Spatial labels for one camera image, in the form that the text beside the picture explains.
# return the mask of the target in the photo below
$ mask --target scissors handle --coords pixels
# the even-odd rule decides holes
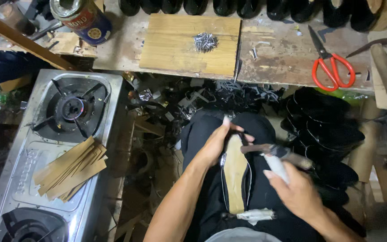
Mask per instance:
[[[311,76],[313,77],[313,81],[321,89],[323,89],[325,91],[330,91],[330,92],[337,90],[339,87],[345,87],[345,88],[351,87],[356,79],[355,71],[354,71],[352,65],[346,59],[342,58],[341,56],[339,56],[335,53],[332,53],[332,57],[330,59],[331,59],[331,65],[332,65],[332,72],[325,65],[322,58],[319,58],[314,62],[313,70],[311,72]],[[338,75],[337,63],[335,62],[336,59],[339,62],[341,62],[342,64],[344,64],[346,66],[346,68],[349,70],[350,79],[349,79],[349,82],[347,84],[343,83],[340,79],[340,76]],[[318,68],[319,64],[322,67],[322,69],[325,71],[325,73],[328,75],[328,77],[331,79],[331,81],[333,83],[332,88],[322,85],[319,82],[319,80],[317,79],[316,72],[317,72],[317,68]]]

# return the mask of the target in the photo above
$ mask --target black pants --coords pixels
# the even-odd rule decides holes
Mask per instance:
[[[183,152],[183,170],[204,146],[212,132],[222,125],[224,114],[217,111],[200,110],[181,132],[181,150]],[[242,113],[232,120],[244,128],[246,134],[255,137],[254,144],[275,143],[276,133],[271,123],[264,117]],[[205,241],[213,234],[230,228],[248,227],[256,231],[276,236],[281,241],[322,241],[323,238],[306,222],[293,215],[278,197],[274,188],[263,174],[269,166],[262,156],[248,155],[252,167],[251,200],[248,209],[273,209],[277,219],[260,221],[255,226],[245,220],[224,220],[221,214],[226,212],[223,201],[220,167],[209,169],[196,204],[191,226],[185,241]]]

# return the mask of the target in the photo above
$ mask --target scissors blade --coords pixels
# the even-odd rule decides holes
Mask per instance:
[[[319,53],[320,58],[326,59],[326,58],[332,57],[330,53],[326,52],[325,47],[323,47],[322,42],[320,41],[316,32],[313,30],[313,28],[311,28],[310,25],[308,26],[308,30],[310,32],[311,39],[313,40],[313,44],[316,47],[316,50]]]

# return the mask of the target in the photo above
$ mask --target gray shirt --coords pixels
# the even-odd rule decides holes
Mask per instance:
[[[282,242],[271,234],[254,231],[250,228],[238,227],[226,229],[214,234],[206,242]]]

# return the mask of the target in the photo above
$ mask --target hand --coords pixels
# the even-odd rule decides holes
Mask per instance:
[[[264,170],[265,176],[270,181],[282,200],[283,204],[293,214],[307,223],[325,214],[322,200],[307,174],[301,173],[289,162],[283,162],[289,176],[289,184],[272,171]]]
[[[229,118],[225,116],[222,125],[213,131],[206,144],[196,154],[195,158],[198,159],[198,162],[203,162],[203,164],[207,165],[207,167],[212,167],[217,164],[218,158],[223,150],[225,137],[229,130],[244,132],[243,128],[231,123]],[[248,134],[245,134],[244,137],[249,144],[252,144],[255,140],[253,136]]]

